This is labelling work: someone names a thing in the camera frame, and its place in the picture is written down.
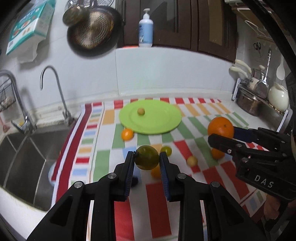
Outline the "steel ladle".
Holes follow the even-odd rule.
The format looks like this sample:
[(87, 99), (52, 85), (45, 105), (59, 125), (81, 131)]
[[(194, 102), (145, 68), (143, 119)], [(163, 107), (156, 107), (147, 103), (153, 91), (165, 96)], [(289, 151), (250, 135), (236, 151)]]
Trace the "steel ladle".
[(271, 48), (269, 48), (268, 55), (267, 55), (267, 67), (266, 67), (266, 72), (265, 72), (264, 78), (262, 80), (259, 80), (255, 84), (255, 87), (254, 87), (254, 92), (258, 96), (260, 96), (261, 98), (266, 98), (267, 94), (269, 92), (269, 85), (267, 83), (267, 74), (268, 74), (268, 71), (269, 71), (271, 53), (272, 53), (272, 50), (271, 50)]

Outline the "black scissors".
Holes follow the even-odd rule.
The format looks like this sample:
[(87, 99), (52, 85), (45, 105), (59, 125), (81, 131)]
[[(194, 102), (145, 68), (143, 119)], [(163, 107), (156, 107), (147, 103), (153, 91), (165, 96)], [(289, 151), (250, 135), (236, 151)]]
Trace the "black scissors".
[(261, 44), (260, 42), (256, 42), (253, 44), (254, 49), (258, 52), (259, 57), (261, 57)]

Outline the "teal paper box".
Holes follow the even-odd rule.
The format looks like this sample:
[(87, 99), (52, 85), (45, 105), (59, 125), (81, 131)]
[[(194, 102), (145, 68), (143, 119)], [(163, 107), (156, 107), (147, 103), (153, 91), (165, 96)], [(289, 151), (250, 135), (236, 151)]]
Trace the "teal paper box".
[(30, 1), (19, 13), (11, 28), (6, 55), (20, 55), (34, 49), (47, 37), (56, 1)]

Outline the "dark grape centre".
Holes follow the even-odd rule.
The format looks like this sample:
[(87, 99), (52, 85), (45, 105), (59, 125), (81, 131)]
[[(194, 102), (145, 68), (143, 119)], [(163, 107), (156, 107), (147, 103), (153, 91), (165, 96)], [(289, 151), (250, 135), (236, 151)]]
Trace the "dark grape centre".
[(137, 176), (133, 176), (132, 177), (132, 184), (131, 187), (135, 187), (136, 185), (138, 185), (138, 177)]

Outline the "steel kitchen sink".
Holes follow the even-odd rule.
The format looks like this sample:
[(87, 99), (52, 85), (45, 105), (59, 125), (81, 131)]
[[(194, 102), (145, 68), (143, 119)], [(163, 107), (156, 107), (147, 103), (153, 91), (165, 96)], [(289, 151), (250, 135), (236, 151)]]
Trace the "steel kitchen sink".
[(50, 178), (71, 131), (65, 125), (38, 128), (31, 135), (11, 133), (1, 142), (1, 187), (30, 206), (50, 209)]

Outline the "tall chrome faucet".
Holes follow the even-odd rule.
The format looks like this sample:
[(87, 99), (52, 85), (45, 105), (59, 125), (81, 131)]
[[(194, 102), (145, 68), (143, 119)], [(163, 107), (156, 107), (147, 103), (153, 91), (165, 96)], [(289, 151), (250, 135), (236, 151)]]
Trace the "tall chrome faucet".
[(13, 91), (15, 94), (15, 98), (18, 101), (18, 104), (21, 108), (22, 114), (23, 114), (23, 120), (24, 123), (22, 125), (17, 124), (14, 120), (11, 120), (11, 124), (20, 132), (26, 135), (27, 133), (33, 133), (36, 129), (37, 126), (34, 123), (32, 117), (30, 116), (29, 112), (26, 110), (22, 99), (20, 97), (18, 87), (16, 84), (16, 78), (13, 75), (13, 73), (9, 70), (1, 70), (1, 76), (6, 76), (11, 80), (12, 86), (13, 86)]

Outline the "orange mandarin right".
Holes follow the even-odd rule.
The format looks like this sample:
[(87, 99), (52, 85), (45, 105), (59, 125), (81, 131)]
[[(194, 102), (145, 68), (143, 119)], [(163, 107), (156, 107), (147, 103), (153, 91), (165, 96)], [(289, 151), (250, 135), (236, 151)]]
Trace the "orange mandarin right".
[(225, 153), (218, 150), (218, 149), (213, 148), (213, 149), (211, 149), (211, 155), (212, 155), (213, 159), (219, 160), (225, 156)]

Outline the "large black frying pan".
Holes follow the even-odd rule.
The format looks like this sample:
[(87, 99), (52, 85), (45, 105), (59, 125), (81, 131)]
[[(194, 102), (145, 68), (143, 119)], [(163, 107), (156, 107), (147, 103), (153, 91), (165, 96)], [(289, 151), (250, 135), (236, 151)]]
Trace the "large black frying pan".
[(110, 6), (91, 1), (87, 17), (67, 30), (70, 48), (78, 55), (94, 57), (117, 45), (123, 30), (121, 14)]

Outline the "white blue pump bottle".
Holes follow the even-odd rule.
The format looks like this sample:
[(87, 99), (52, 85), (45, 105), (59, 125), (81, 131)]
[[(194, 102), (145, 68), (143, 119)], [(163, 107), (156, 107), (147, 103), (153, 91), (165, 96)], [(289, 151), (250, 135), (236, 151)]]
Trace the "white blue pump bottle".
[(150, 19), (150, 8), (144, 9), (144, 15), (138, 24), (138, 46), (151, 47), (153, 42), (154, 22)]

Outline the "white rice spoon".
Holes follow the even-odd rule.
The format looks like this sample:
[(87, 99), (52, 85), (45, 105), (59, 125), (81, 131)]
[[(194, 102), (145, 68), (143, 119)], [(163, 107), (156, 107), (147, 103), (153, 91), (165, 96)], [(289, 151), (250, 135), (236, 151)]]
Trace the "white rice spoon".
[(284, 68), (284, 57), (283, 55), (280, 56), (280, 64), (279, 66), (277, 67), (277, 70), (276, 70), (276, 77), (279, 79), (279, 80), (284, 80), (285, 79), (285, 68)]

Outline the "small orange near plate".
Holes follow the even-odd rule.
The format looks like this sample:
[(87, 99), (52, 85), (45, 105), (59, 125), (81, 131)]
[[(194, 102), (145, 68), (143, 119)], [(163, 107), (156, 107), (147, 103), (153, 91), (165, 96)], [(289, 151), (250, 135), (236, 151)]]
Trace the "small orange near plate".
[(121, 132), (121, 138), (123, 141), (129, 141), (134, 137), (133, 130), (129, 128), (124, 128)]

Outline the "tan longan centre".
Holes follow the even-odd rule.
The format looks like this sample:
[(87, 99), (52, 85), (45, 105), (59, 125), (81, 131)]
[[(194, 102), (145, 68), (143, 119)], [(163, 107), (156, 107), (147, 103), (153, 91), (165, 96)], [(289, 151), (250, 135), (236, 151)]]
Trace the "tan longan centre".
[(187, 162), (187, 165), (189, 167), (194, 167), (194, 166), (197, 166), (198, 165), (198, 160), (197, 160), (197, 158), (195, 156), (189, 156), (187, 158), (187, 161), (186, 162)]

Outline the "small brass pan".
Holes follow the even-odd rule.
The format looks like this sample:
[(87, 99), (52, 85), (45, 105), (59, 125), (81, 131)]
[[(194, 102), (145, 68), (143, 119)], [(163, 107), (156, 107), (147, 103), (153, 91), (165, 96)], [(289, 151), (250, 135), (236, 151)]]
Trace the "small brass pan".
[(84, 1), (78, 0), (76, 3), (67, 3), (65, 7), (65, 12), (63, 14), (63, 23), (71, 27), (82, 20), (85, 20), (89, 15), (89, 11), (84, 6)]

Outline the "tan longan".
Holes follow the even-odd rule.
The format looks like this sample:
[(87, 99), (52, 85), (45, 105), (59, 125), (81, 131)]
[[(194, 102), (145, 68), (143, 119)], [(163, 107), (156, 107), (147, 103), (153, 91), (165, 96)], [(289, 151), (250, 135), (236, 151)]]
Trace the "tan longan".
[(144, 115), (144, 114), (145, 114), (145, 109), (144, 109), (144, 108), (138, 108), (138, 109), (137, 109), (137, 113), (138, 113), (139, 115)]
[(189, 156), (187, 158), (187, 161), (186, 162), (187, 162), (187, 165), (189, 167), (194, 167), (194, 166), (197, 166), (198, 165), (198, 160), (197, 160), (197, 158), (195, 156)]

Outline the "colourful checked tablecloth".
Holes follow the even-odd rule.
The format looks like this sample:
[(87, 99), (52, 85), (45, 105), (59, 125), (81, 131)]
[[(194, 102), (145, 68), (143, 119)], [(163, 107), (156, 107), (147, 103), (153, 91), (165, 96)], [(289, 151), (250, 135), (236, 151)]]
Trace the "colourful checked tablecloth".
[(55, 240), (262, 240), (254, 226), (273, 182), (239, 180), (235, 160), (270, 154), (236, 137), (260, 129), (222, 102), (82, 105), (53, 173)]

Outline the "steel pot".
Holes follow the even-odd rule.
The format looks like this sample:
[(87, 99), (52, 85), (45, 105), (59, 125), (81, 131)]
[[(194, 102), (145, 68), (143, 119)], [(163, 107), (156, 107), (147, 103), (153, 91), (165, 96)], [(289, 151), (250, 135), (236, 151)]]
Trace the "steel pot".
[(241, 90), (237, 101), (237, 105), (245, 112), (252, 116), (259, 116), (262, 109), (262, 102), (253, 94)]

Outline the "large orange mandarin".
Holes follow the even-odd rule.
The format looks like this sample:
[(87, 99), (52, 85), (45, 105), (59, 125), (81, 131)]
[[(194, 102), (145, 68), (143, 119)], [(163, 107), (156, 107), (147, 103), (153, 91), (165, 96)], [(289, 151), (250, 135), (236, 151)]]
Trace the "large orange mandarin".
[(216, 117), (210, 121), (207, 129), (208, 135), (217, 134), (227, 138), (234, 137), (234, 126), (222, 116)]

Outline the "tan longan front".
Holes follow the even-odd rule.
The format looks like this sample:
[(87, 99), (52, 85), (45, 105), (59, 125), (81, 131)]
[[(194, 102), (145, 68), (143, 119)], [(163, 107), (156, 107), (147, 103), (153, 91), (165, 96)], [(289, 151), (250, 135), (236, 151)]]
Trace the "tan longan front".
[(138, 113), (139, 115), (144, 115), (144, 114), (145, 114), (145, 109), (144, 109), (144, 108), (138, 108), (138, 109), (137, 109), (137, 113)]

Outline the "green grape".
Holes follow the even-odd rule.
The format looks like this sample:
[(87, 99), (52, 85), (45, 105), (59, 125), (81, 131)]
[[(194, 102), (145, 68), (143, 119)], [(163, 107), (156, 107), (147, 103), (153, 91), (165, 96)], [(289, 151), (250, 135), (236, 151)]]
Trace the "green grape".
[(169, 157), (172, 154), (172, 149), (170, 146), (162, 146), (160, 152), (165, 152), (166, 155)]
[(136, 150), (134, 162), (142, 170), (152, 170), (159, 164), (159, 154), (152, 146), (143, 145)]

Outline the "dark wooden cabinet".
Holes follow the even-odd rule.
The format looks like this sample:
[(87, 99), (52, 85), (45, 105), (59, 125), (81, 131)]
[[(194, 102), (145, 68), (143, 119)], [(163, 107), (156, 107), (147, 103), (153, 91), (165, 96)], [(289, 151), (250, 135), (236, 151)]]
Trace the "dark wooden cabinet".
[(116, 1), (124, 21), (119, 47), (138, 45), (145, 9), (154, 22), (153, 45), (202, 52), (234, 62), (237, 20), (225, 1)]

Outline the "white ceramic jug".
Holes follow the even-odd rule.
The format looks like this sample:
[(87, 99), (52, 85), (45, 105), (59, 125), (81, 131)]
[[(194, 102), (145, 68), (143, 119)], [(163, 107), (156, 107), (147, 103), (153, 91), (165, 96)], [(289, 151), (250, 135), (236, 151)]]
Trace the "white ceramic jug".
[(285, 112), (289, 105), (288, 91), (278, 83), (274, 83), (268, 92), (269, 103), (278, 111)]

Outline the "white dish rack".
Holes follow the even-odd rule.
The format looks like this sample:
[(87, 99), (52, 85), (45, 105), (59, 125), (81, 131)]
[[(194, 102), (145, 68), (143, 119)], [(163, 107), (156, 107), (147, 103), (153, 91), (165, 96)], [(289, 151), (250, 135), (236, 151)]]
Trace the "white dish rack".
[(284, 133), (290, 121), (290, 110), (280, 112), (267, 99), (251, 92), (244, 80), (238, 78), (232, 94), (232, 100), (248, 114), (265, 121), (269, 128)]

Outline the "green plate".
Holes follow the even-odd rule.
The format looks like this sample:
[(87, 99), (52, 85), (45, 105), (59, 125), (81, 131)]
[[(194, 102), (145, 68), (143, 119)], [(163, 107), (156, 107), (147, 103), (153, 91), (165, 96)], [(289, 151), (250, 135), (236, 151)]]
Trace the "green plate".
[[(139, 115), (138, 108), (145, 114)], [(138, 100), (124, 106), (119, 112), (119, 121), (136, 133), (158, 135), (174, 130), (182, 120), (181, 111), (174, 105), (161, 100)]]

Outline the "small orange centre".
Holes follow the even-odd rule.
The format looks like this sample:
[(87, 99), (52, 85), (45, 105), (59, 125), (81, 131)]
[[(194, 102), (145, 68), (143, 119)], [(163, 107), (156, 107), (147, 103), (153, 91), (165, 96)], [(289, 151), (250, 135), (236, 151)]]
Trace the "small orange centre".
[(156, 180), (161, 179), (161, 171), (160, 171), (160, 166), (159, 165), (157, 165), (155, 168), (153, 168), (151, 170), (151, 176), (152, 176), (152, 178), (154, 178)]

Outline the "round steel steamer rack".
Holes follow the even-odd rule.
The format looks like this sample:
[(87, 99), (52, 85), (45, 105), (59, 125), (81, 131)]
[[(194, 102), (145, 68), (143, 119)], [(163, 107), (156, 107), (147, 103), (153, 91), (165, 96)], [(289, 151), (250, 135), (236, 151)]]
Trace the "round steel steamer rack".
[[(99, 6), (112, 6), (113, 5), (114, 0), (97, 0), (97, 4)], [(82, 1), (83, 5), (85, 7), (89, 7), (91, 4), (90, 0), (84, 0)], [(77, 5), (78, 4), (78, 0), (68, 0), (66, 5), (65, 5), (65, 9), (69, 9), (71, 6), (73, 5)]]

